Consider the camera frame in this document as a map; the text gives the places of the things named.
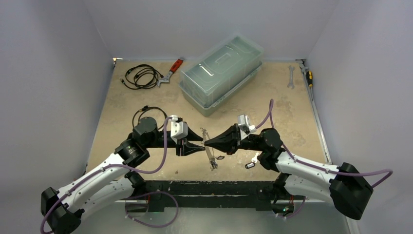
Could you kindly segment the white oval keyring holder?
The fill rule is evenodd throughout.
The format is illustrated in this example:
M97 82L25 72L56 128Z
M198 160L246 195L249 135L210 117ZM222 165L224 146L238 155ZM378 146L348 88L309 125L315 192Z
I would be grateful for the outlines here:
M202 138L203 138L202 144L204 145L205 142L210 139L210 137L209 137L208 131L205 128L200 128L200 129L201 129ZM212 171L214 171L218 168L217 161L218 160L223 160L225 158L225 156L215 156L213 148L208 147L208 146L204 146L204 147L205 147L206 155L208 157L210 168L211 168Z

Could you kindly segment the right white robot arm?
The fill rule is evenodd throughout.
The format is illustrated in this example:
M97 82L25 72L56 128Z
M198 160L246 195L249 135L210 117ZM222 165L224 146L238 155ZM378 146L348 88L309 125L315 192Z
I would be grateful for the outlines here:
M258 151L259 164L279 173L273 186L277 197L298 195L321 200L333 204L340 213L354 220L361 219L374 192L365 176L352 164L330 165L293 155L283 146L274 128L245 135L234 125L207 140L205 145L227 155L239 149Z

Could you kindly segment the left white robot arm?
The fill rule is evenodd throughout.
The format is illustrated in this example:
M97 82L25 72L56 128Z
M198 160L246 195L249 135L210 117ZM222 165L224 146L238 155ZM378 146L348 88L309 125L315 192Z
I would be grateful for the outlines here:
M152 117L141 119L98 166L66 186L42 192L40 232L46 233L45 225L49 225L51 234L70 234L85 217L109 203L142 198L145 186L141 174L160 171L169 148L174 148L177 156L203 151L197 141L203 138L176 115L166 117L161 128Z

